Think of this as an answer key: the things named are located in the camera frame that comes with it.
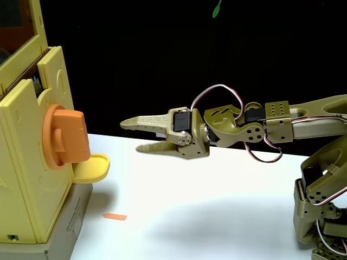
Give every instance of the small orange piece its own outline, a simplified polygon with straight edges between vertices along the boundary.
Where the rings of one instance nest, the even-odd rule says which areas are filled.
[[[42,145],[46,162],[54,170],[87,161],[91,152],[83,113],[52,105],[44,117]]]
[[[118,215],[112,213],[106,213],[102,215],[104,218],[114,219],[114,220],[126,220],[127,215]]]

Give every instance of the gray base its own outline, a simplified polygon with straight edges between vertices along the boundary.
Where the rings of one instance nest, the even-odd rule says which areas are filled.
[[[0,260],[69,260],[82,228],[92,190],[92,184],[73,184],[47,243],[0,243]]]

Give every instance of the yellow plastic toy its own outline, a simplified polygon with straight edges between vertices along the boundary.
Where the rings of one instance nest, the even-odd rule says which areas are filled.
[[[62,48],[47,46],[39,1],[13,2],[21,30],[0,25],[0,50],[10,55],[0,59],[0,243],[46,243],[71,185],[104,179],[110,161],[90,156]]]

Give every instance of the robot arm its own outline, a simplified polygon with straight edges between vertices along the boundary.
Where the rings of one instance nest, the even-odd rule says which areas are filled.
[[[240,102],[241,109],[233,105],[206,110],[204,120],[195,104],[215,85],[201,93],[187,107],[169,110],[167,115],[138,116],[123,121],[124,129],[141,130],[164,134],[165,142],[141,145],[137,151],[143,153],[166,154],[192,159],[209,155],[209,145],[229,147],[238,141],[245,143],[264,140],[277,148],[280,155],[266,163],[273,163],[282,156],[280,148],[274,144],[292,142],[294,139],[343,135],[324,146],[301,165],[302,178],[295,181],[294,227],[297,240],[302,243],[317,242],[313,259],[347,256],[341,248],[347,237],[347,212],[334,206],[332,201],[347,191],[347,95],[333,96],[299,105],[289,105],[288,101],[266,103],[264,106],[243,102],[233,89],[229,89]],[[319,221],[324,220],[320,232]]]

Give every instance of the white tabletop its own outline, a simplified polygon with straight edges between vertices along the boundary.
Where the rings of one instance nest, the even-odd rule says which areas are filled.
[[[148,140],[90,134],[89,141],[111,167],[93,184],[71,260],[311,259],[316,245],[298,243],[293,226],[294,181],[306,157],[264,164],[211,147],[209,157],[184,160],[136,152]]]

